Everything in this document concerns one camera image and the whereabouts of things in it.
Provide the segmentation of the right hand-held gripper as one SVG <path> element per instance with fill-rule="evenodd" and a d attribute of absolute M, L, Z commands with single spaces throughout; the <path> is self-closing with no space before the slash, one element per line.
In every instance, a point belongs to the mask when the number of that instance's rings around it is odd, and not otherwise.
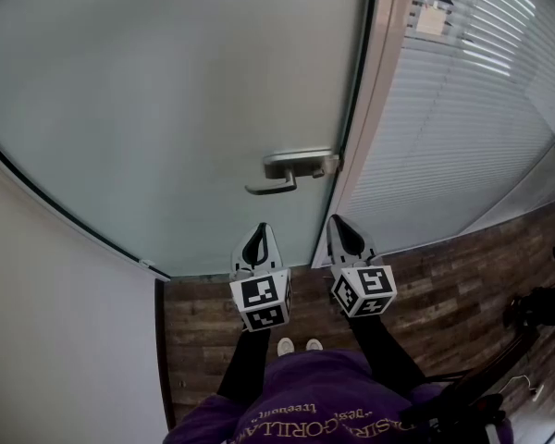
<path fill-rule="evenodd" d="M 377 257 L 372 237 L 350 219 L 327 221 L 327 253 L 334 279 L 330 294 L 348 318 L 381 315 L 397 296 L 392 268 Z"/>

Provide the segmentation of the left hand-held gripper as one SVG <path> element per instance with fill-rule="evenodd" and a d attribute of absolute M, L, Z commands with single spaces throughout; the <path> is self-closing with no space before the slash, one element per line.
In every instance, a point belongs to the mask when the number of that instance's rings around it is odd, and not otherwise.
<path fill-rule="evenodd" d="M 276 270 L 283 266 L 274 231 L 267 223 L 250 228 L 232 250 L 231 270 Z M 250 332 L 287 325 L 292 289 L 290 270 L 229 283 L 232 299 Z"/>

